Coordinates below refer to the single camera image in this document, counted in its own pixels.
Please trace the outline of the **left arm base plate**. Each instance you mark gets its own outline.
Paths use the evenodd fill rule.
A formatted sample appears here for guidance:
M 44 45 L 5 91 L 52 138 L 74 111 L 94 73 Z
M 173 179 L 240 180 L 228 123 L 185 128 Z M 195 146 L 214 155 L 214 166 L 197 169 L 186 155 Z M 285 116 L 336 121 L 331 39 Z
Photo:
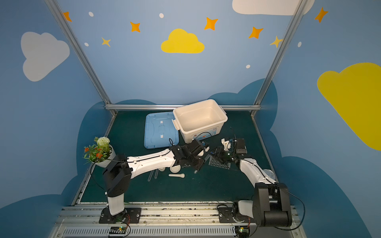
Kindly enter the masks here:
M 141 208 L 125 208 L 116 215 L 111 215 L 109 207 L 102 210 L 99 224 L 129 223 L 138 224 L 141 216 Z

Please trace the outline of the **clear test tube rack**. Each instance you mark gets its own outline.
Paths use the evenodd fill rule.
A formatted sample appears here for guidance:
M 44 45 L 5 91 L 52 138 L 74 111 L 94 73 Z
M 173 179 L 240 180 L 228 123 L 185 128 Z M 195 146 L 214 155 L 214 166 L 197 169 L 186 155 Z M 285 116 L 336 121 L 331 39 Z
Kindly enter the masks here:
M 223 163 L 219 162 L 217 159 L 215 159 L 212 156 L 209 157 L 209 163 L 208 164 L 210 166 L 221 168 L 221 169 L 227 169 L 227 170 L 229 170 L 231 168 L 231 164 L 230 163 L 223 164 Z

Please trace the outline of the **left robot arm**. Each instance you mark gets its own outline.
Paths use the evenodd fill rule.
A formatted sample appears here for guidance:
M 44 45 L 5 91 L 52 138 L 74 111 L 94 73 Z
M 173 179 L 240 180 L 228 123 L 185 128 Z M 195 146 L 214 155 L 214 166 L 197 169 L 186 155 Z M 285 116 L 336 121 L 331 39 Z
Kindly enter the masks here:
M 103 172 L 110 215 L 119 215 L 125 211 L 124 194 L 131 179 L 149 171 L 178 165 L 181 168 L 192 167 L 197 173 L 205 163 L 204 156 L 208 150 L 208 143 L 193 140 L 189 144 L 172 145 L 161 152 L 145 156 L 117 155 Z

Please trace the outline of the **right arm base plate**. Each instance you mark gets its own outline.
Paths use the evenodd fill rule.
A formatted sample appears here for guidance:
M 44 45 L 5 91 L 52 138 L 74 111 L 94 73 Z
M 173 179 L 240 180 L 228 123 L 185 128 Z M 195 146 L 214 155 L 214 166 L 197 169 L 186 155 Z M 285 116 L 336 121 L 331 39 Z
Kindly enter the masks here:
M 249 223 L 255 223 L 254 219 L 242 215 L 239 213 L 238 209 L 233 207 L 227 207 L 227 206 L 218 206 L 218 219 L 219 223 L 239 223 L 239 224 L 249 224 Z

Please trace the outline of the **test tube blue cap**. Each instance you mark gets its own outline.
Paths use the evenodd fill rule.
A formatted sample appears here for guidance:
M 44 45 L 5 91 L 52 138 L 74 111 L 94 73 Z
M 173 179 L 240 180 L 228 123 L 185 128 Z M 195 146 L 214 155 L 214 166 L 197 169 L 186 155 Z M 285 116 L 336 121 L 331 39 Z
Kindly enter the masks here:
M 151 172 L 150 172 L 149 177 L 148 177 L 148 180 L 147 180 L 148 182 L 151 181 L 151 178 L 152 178 L 152 176 L 153 176 L 153 173 L 154 173 L 154 171 L 151 171 Z
M 195 168 L 194 174 L 197 174 L 201 170 L 201 168 L 204 166 L 204 164 L 209 158 L 210 158 L 210 155 L 208 154 L 204 158 L 198 159 L 197 164 L 194 167 Z
M 159 170 L 156 169 L 156 170 L 155 170 L 155 174 L 154 174 L 154 179 L 157 179 L 157 177 L 158 177 L 158 173 L 159 173 Z

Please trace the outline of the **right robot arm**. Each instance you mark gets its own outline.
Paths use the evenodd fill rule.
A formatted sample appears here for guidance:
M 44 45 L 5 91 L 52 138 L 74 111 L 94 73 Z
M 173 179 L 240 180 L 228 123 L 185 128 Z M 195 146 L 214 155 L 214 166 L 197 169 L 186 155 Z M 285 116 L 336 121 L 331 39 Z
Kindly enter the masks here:
M 288 187 L 272 179 L 249 154 L 235 153 L 224 148 L 210 152 L 221 164 L 234 163 L 254 187 L 250 200 L 240 200 L 232 207 L 224 206 L 222 222 L 254 222 L 258 227 L 274 227 L 283 231 L 294 230 Z

